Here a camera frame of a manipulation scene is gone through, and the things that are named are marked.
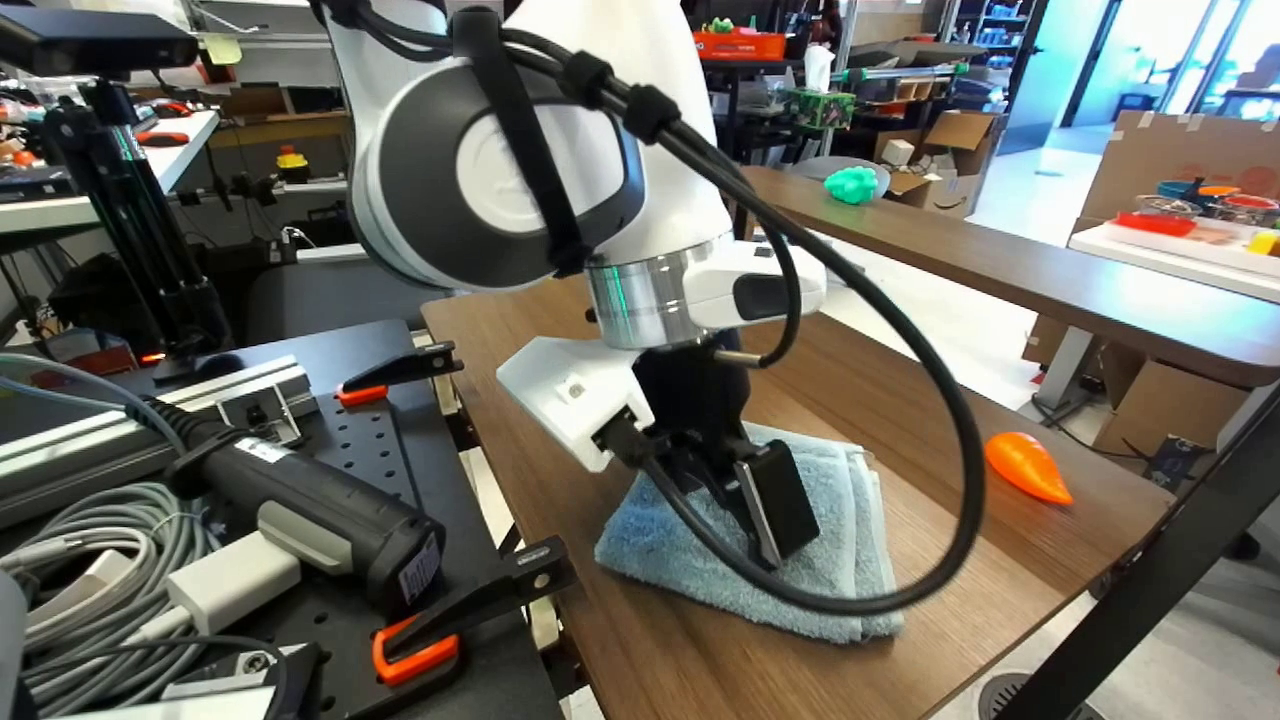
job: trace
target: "floor drain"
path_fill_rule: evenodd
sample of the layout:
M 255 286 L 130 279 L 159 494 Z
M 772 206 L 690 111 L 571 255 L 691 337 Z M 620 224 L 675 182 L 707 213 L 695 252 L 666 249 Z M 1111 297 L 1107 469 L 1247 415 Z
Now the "floor drain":
M 1009 705 L 1009 701 L 1014 700 L 1014 696 L 1028 678 L 1030 675 L 1027 673 L 1006 673 L 987 680 L 987 684 L 982 687 L 982 694 L 978 697 L 978 719 L 995 720 L 1005 706 Z M 1075 712 L 1068 716 L 1068 720 L 1106 719 L 1088 703 L 1084 703 L 1076 707 Z

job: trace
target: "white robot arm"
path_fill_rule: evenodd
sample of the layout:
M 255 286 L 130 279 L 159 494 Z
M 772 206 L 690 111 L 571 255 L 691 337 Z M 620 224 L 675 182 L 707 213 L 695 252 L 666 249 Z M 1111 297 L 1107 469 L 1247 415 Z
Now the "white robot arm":
M 586 275 L 602 340 L 536 338 L 499 369 L 580 462 L 598 471 L 618 456 L 643 468 L 717 557 L 809 610 L 883 614 L 959 570 L 984 488 L 964 397 L 874 284 L 760 202 L 714 149 L 677 0 L 525 0 L 502 27 L 461 12 L 449 37 L 434 3 L 312 3 L 355 117 L 351 210 L 375 261 L 408 282 L 475 292 Z M 769 245 L 733 240 L 722 192 L 758 217 Z M 952 547 L 919 582 L 878 598 L 814 596 L 772 575 L 818 527 L 790 450 L 751 445 L 740 420 L 748 369 L 785 355 L 800 316 L 822 304 L 827 268 L 920 359 L 965 462 Z M 783 316 L 777 348 L 741 351 L 733 328 Z M 750 559 L 691 511 L 684 493 L 698 487 L 735 516 Z

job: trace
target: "orange carrot toy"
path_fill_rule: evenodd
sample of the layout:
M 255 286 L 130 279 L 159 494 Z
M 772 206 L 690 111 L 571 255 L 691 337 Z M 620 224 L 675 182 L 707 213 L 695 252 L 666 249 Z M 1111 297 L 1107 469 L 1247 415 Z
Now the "orange carrot toy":
M 1052 502 L 1075 502 L 1048 451 L 1027 433 L 1000 433 L 987 441 L 987 462 L 1018 489 Z

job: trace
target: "floor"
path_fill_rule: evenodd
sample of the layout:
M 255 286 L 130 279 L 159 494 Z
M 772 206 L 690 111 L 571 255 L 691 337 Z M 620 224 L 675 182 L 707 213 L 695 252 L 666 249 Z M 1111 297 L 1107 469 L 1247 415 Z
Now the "floor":
M 1093 147 L 1097 137 L 1108 136 L 1110 131 L 1073 129 L 1056 133 L 1051 142 L 1055 147 L 995 159 L 970 220 L 1032 241 L 1065 246 L 1101 158 L 1060 147 Z M 956 379 L 1009 409 L 1028 401 L 1038 368 L 1020 355 L 1034 313 L 872 252 L 845 243 L 836 246 L 864 266 L 920 327 Z M 883 320 L 847 288 L 833 288 L 823 311 L 906 354 Z M 1069 427 L 1092 438 L 1105 418 L 1105 409 L 1091 407 L 1074 416 Z M 483 460 L 470 464 L 477 466 L 477 475 L 485 474 Z M 500 537 L 511 515 L 492 483 L 492 478 L 476 480 L 486 516 L 492 515 L 495 537 Z M 1230 565 L 1222 562 L 1215 573 L 1238 571 L 1238 566 Z M 1272 589 L 1274 598 L 1280 598 L 1280 587 Z M 1092 603 L 1087 594 L 1076 598 L 987 676 L 1033 670 L 1084 618 Z M 1189 596 L 1094 693 L 1092 702 L 1108 720 L 1276 717 L 1280 676 L 1275 648 L 1280 647 L 1280 638 L 1268 643 L 1271 650 L 1265 650 L 1226 629 L 1233 616 L 1225 605 Z M 934 719 L 975 720 L 984 680 L 986 676 L 961 692 Z M 603 717 L 589 688 L 566 698 L 563 706 L 572 720 Z

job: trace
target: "folded towel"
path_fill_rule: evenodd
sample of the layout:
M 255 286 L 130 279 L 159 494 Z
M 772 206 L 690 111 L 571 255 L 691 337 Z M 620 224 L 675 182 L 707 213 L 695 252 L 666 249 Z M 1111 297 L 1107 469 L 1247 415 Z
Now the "folded towel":
M 753 442 L 781 439 L 791 447 L 820 530 L 788 557 L 777 575 L 799 588 L 828 596 L 872 597 L 896 588 L 884 534 L 879 478 L 856 445 L 746 425 Z M 746 552 L 746 537 L 707 489 L 689 502 L 722 537 Z M 835 643 L 895 635 L 902 614 L 838 618 L 787 605 L 724 566 L 676 516 L 643 473 L 604 525 L 595 560 L 617 573 L 676 591 L 754 623 Z

